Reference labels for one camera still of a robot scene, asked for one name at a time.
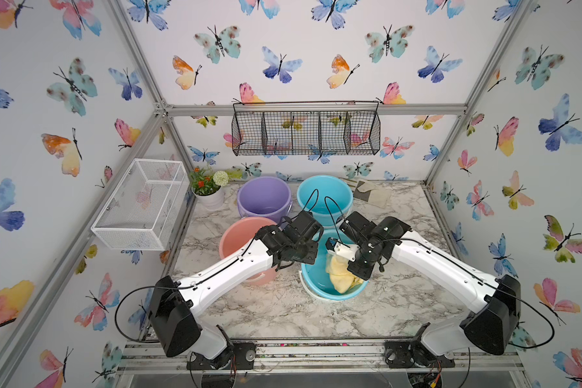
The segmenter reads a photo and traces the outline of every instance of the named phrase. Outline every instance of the black cable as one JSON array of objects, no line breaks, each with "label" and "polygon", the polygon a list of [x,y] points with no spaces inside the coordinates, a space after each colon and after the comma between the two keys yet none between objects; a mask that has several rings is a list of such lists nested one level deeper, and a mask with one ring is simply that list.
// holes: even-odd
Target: black cable
[{"label": "black cable", "polygon": [[190,377],[192,378],[192,382],[194,383],[194,387],[199,388],[199,386],[196,384],[196,380],[194,380],[194,375],[192,374],[192,355],[193,354],[194,354],[194,352],[190,353],[190,358],[187,359],[187,366],[190,370]]},{"label": "black cable", "polygon": [[461,384],[459,384],[459,386],[457,388],[463,387],[464,384],[466,383],[466,380],[468,379],[468,375],[470,374],[470,364],[472,364],[472,356],[470,355],[470,348],[468,348],[468,371],[466,372],[466,376],[464,377],[464,380],[461,382]]},{"label": "black cable", "polygon": [[544,341],[544,342],[542,342],[542,343],[540,343],[538,345],[533,345],[533,346],[520,346],[520,345],[515,345],[512,342],[509,342],[509,345],[513,345],[516,348],[520,348],[520,349],[535,349],[535,348],[538,348],[539,346],[547,345],[554,338],[554,335],[556,334],[556,331],[554,330],[554,325],[552,324],[552,322],[550,322],[550,320],[547,319],[547,317],[545,315],[541,314],[536,308],[534,308],[532,305],[530,305],[527,301],[525,301],[523,299],[520,299],[519,297],[516,297],[515,295],[509,294],[506,291],[502,291],[500,289],[497,289],[496,287],[494,287],[491,284],[487,283],[485,280],[477,277],[476,275],[474,275],[473,273],[471,273],[470,271],[468,271],[466,268],[463,268],[462,266],[460,266],[459,264],[457,264],[457,262],[451,260],[450,258],[448,258],[447,256],[441,254],[438,251],[435,251],[435,250],[430,249],[428,246],[422,244],[421,242],[419,242],[417,240],[414,240],[413,238],[392,238],[392,239],[389,239],[389,240],[383,240],[382,242],[387,242],[387,241],[412,241],[412,242],[415,242],[415,243],[419,244],[420,246],[422,246],[423,248],[425,248],[427,250],[431,250],[432,252],[436,253],[438,256],[442,256],[444,259],[450,261],[452,264],[456,265],[461,270],[463,270],[464,272],[466,272],[468,275],[472,276],[474,279],[480,281],[481,283],[483,283],[484,285],[488,286],[489,288],[493,288],[496,291],[500,291],[503,294],[506,294],[506,295],[508,295],[510,297],[513,297],[513,298],[519,300],[520,302],[522,302],[526,306],[530,307],[535,313],[537,313],[541,318],[543,318],[547,322],[548,325],[550,325],[550,329],[552,330],[552,334],[551,334],[550,338],[548,338],[546,341]]},{"label": "black cable", "polygon": [[123,337],[129,339],[130,341],[138,342],[138,343],[158,343],[159,340],[157,340],[157,339],[142,341],[142,340],[139,340],[139,339],[135,339],[135,338],[129,337],[127,334],[125,334],[123,332],[123,330],[121,330],[120,327],[118,327],[118,309],[121,308],[121,305],[123,304],[123,302],[125,301],[125,299],[127,299],[128,296],[132,295],[136,291],[140,291],[140,290],[144,290],[144,289],[149,289],[149,288],[159,288],[159,289],[162,289],[162,290],[175,290],[175,291],[178,291],[178,290],[188,290],[190,288],[197,287],[199,284],[202,284],[202,283],[208,281],[212,277],[214,277],[217,274],[219,274],[220,272],[224,271],[226,268],[229,268],[230,266],[232,266],[234,263],[237,263],[239,260],[240,260],[239,258],[236,258],[229,265],[227,265],[224,268],[220,269],[219,271],[217,271],[216,273],[212,274],[211,276],[208,276],[208,277],[202,279],[201,281],[199,281],[198,283],[194,284],[193,286],[186,286],[186,287],[144,286],[144,287],[136,288],[135,290],[131,290],[129,293],[127,293],[127,295],[125,295],[123,297],[123,299],[121,299],[121,301],[118,303],[118,306],[116,307],[116,311],[114,312],[114,325],[116,326],[116,329],[118,330],[118,332]]}]

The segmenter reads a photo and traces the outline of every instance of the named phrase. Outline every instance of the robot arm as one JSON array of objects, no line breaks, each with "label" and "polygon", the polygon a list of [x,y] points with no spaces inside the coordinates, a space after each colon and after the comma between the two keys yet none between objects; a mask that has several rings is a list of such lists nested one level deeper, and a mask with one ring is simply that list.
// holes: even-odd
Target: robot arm
[{"label": "robot arm", "polygon": [[410,265],[453,293],[469,309],[466,313],[421,327],[412,341],[415,360],[428,364],[445,353],[477,346],[503,354],[520,317],[520,284],[505,275],[497,279],[454,258],[429,243],[406,223],[386,217],[376,225],[354,212],[340,229],[356,244],[329,239],[326,247],[349,260],[348,270],[365,280],[382,258]]}]

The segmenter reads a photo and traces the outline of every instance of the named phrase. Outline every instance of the yellow cloth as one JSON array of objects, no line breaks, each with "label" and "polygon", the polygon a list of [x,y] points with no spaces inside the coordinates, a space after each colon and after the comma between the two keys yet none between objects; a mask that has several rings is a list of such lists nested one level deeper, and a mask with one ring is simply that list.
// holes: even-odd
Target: yellow cloth
[{"label": "yellow cloth", "polygon": [[348,263],[348,260],[343,257],[328,255],[326,272],[330,275],[330,281],[334,285],[334,289],[341,294],[364,282],[364,280],[347,270]]}]

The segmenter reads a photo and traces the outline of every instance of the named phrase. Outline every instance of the marble tabletop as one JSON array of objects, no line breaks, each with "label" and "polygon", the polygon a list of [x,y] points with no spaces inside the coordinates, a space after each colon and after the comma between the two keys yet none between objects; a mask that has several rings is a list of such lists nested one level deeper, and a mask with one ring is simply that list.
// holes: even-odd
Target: marble tabletop
[{"label": "marble tabletop", "polygon": [[[289,185],[294,195],[299,184]],[[353,210],[379,222],[392,215],[446,250],[448,247],[419,183],[383,183],[391,191],[388,209],[354,199]],[[240,219],[236,198],[240,184],[224,188],[225,204],[208,211],[197,204],[187,230],[173,278],[193,274],[216,263],[224,231]],[[296,202],[291,214],[299,212]],[[464,306],[448,291],[417,270],[391,260],[373,271],[358,296],[337,303],[320,302],[303,289],[300,265],[280,271],[264,286],[241,284],[214,302],[201,319],[221,325],[232,338],[393,337],[410,336],[426,322],[439,322],[461,313]]]}]

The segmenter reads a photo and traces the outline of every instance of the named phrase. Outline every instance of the pink bucket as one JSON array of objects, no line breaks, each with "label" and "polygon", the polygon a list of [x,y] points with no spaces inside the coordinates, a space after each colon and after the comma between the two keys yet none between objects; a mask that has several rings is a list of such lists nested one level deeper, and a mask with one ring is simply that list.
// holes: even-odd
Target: pink bucket
[{"label": "pink bucket", "polygon": [[[226,229],[222,235],[222,239],[220,239],[220,247],[218,248],[220,260],[237,252],[237,250],[254,237],[254,234],[259,229],[268,225],[276,225],[276,222],[265,217],[246,217],[233,223],[233,225]],[[249,286],[262,286],[274,280],[276,276],[278,276],[278,272],[276,272],[275,268],[270,268],[262,273],[249,277],[243,283]]]}]

